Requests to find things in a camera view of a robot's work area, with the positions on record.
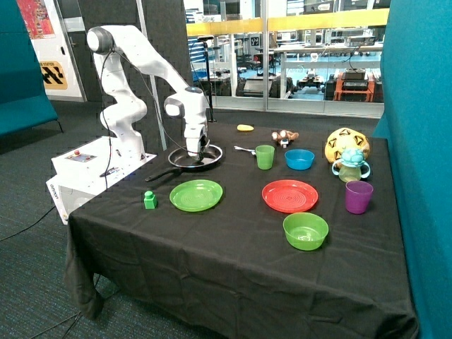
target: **teal partition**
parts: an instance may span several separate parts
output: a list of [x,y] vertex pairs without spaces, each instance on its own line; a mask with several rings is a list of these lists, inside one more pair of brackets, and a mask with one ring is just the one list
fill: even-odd
[[0,1],[0,136],[51,120],[39,62],[16,0]]
[[421,338],[452,338],[451,23],[450,1],[392,1],[374,132],[389,143]]

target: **red plate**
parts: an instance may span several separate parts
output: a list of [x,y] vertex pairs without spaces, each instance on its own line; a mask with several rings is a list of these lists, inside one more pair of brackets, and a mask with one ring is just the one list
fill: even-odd
[[314,187],[304,182],[278,180],[263,188],[262,198],[273,210],[296,213],[312,208],[319,195]]

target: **blue bowl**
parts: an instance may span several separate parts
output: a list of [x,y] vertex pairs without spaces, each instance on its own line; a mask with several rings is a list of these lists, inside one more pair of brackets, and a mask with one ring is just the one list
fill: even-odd
[[293,170],[303,171],[311,167],[315,155],[310,150],[289,150],[285,153],[287,166]]

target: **glass window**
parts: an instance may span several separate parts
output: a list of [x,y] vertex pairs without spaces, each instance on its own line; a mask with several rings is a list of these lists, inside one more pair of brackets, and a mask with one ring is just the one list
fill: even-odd
[[380,117],[389,3],[185,0],[194,83],[214,107]]

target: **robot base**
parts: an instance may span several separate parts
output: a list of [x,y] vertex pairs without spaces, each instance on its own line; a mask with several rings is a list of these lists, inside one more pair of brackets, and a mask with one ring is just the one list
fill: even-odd
[[124,162],[117,151],[119,141],[111,138],[111,142],[111,158],[107,136],[52,158],[56,176],[46,184],[63,224],[74,210],[156,157],[146,154],[142,160]]

